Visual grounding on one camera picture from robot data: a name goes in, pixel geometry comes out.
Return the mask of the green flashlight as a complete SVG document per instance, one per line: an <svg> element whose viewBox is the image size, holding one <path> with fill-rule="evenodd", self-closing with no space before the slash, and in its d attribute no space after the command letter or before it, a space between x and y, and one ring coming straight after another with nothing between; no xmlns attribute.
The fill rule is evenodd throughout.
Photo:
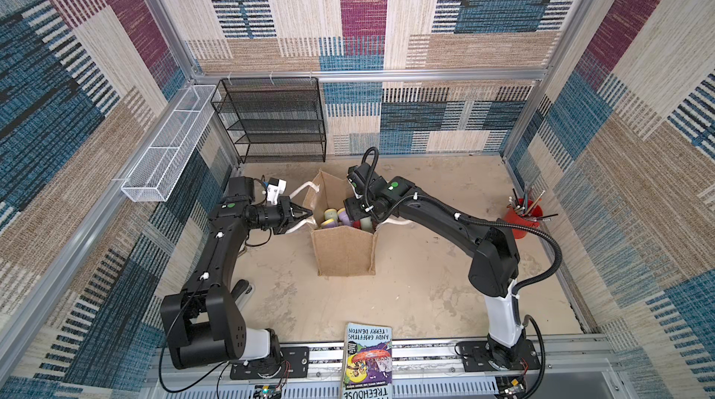
<svg viewBox="0 0 715 399"><path fill-rule="evenodd" d="M374 233L374 222L371 218L361 218L359 220L360 228L368 233Z"/></svg>
<svg viewBox="0 0 715 399"><path fill-rule="evenodd" d="M338 221L338 220L339 220L339 216L338 216L337 211L336 211L335 209L333 209L333 208L327 209L327 210L324 212L324 220L325 220L325 221L327 221L327 220Z"/></svg>

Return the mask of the brown jute tote bag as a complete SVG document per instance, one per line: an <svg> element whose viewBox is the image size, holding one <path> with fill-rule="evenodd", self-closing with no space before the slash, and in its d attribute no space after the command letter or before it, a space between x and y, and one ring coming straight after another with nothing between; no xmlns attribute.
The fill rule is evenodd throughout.
<svg viewBox="0 0 715 399"><path fill-rule="evenodd" d="M317 274L323 277L359 277L376 274L376 247L378 232L368 233L352 224L351 227L339 226L332 229L320 229L324 212L333 208L344 208L344 200L354 197L347 180L332 175L324 170L303 184L298 193L304 192L302 207L313 211L312 218L289 229L290 235L308 239L314 256Z"/></svg>

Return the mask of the purple flashlight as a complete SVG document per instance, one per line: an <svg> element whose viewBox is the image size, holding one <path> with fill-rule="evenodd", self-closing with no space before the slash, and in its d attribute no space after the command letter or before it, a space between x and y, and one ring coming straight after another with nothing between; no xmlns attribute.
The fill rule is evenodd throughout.
<svg viewBox="0 0 715 399"><path fill-rule="evenodd" d="M320 229L332 229L332 228L336 228L338 226L339 226L339 223L335 219L330 218L330 219L323 221L320 224Z"/></svg>
<svg viewBox="0 0 715 399"><path fill-rule="evenodd" d="M339 218L339 221L342 225L351 227L352 226L352 221L350 217L348 216L348 213L346 212L346 209L341 208L337 211L337 215Z"/></svg>

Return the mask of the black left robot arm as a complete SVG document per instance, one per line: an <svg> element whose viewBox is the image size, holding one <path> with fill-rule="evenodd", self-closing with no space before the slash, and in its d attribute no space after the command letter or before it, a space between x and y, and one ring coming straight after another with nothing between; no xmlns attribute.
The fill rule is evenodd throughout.
<svg viewBox="0 0 715 399"><path fill-rule="evenodd" d="M166 347L176 369L229 362L268 376L284 364L276 332L246 325L238 304L251 285L234 283L233 273L251 231L285 234L312 212L285 195L285 181L276 178L262 184L264 201L258 203L257 182L229 180L227 194L209 214L209 238L195 270L179 293L162 301Z"/></svg>

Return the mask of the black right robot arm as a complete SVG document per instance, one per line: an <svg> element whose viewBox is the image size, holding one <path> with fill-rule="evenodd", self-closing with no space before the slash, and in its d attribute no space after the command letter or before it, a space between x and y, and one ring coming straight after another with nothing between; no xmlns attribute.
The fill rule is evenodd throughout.
<svg viewBox="0 0 715 399"><path fill-rule="evenodd" d="M521 257L508 223L462 213L403 177L386 181L366 162L349 167L346 179L354 196L344 201L344 207L353 220L371 218L382 224L393 216L403 218L433 231L471 257L467 278L484 296L490 364L495 369L519 368L529 346L519 318Z"/></svg>

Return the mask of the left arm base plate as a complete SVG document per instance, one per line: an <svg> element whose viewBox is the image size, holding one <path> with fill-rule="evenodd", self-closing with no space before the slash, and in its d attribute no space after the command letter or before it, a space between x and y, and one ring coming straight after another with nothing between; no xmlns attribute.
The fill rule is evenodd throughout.
<svg viewBox="0 0 715 399"><path fill-rule="evenodd" d="M307 377L310 349L307 346L282 346L264 359L232 365L230 380L288 380Z"/></svg>

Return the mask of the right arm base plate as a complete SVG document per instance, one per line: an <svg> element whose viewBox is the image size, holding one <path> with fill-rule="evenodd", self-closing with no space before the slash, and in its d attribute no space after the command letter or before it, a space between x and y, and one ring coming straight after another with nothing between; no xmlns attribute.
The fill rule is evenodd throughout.
<svg viewBox="0 0 715 399"><path fill-rule="evenodd" d="M496 341L461 341L455 345L465 372L536 371L542 367L539 352L530 339L520 339L513 347Z"/></svg>

